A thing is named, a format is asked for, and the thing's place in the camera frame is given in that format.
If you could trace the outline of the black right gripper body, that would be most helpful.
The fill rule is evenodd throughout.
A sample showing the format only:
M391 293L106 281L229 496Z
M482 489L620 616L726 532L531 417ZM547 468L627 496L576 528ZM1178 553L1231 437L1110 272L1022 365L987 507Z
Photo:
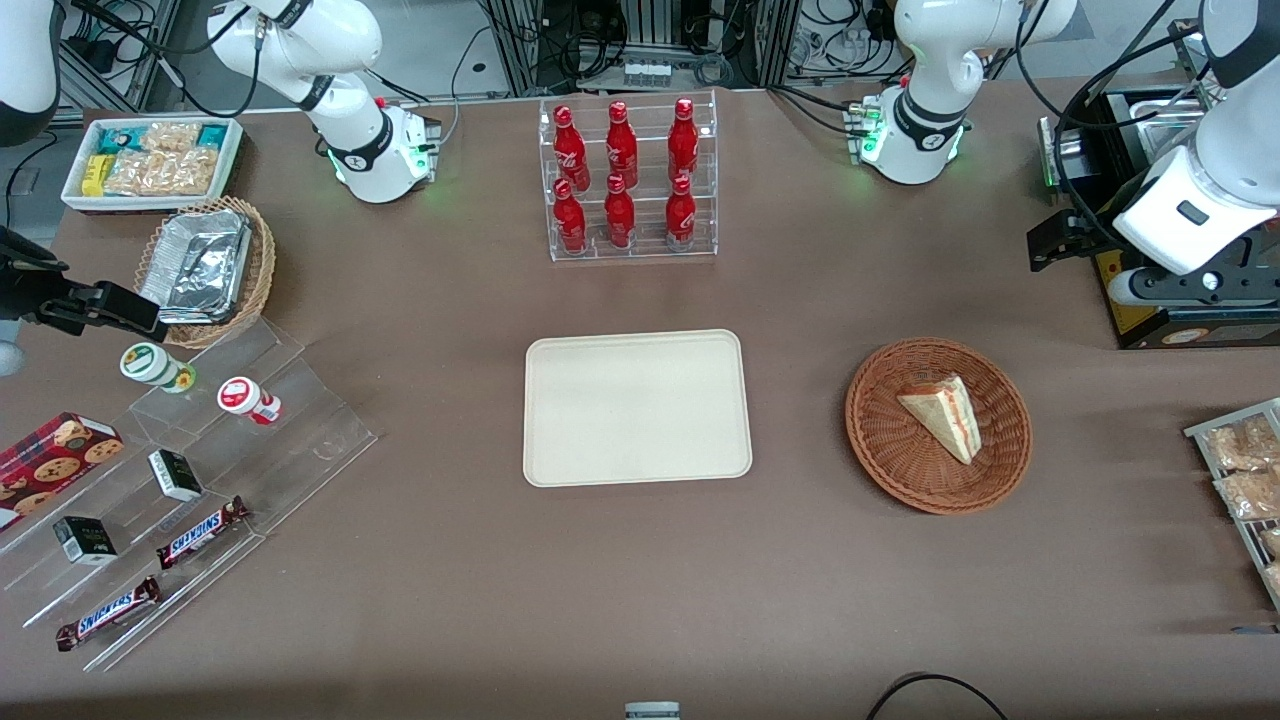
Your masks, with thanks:
M47 324L41 306L65 295L64 266L54 270L3 266L1 320Z

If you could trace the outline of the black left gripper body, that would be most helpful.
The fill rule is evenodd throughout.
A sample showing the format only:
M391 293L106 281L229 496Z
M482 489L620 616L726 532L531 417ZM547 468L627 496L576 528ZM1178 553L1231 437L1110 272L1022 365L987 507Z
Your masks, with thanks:
M1062 249L1066 251L1108 251L1116 249L1114 237L1080 210L1062 210Z

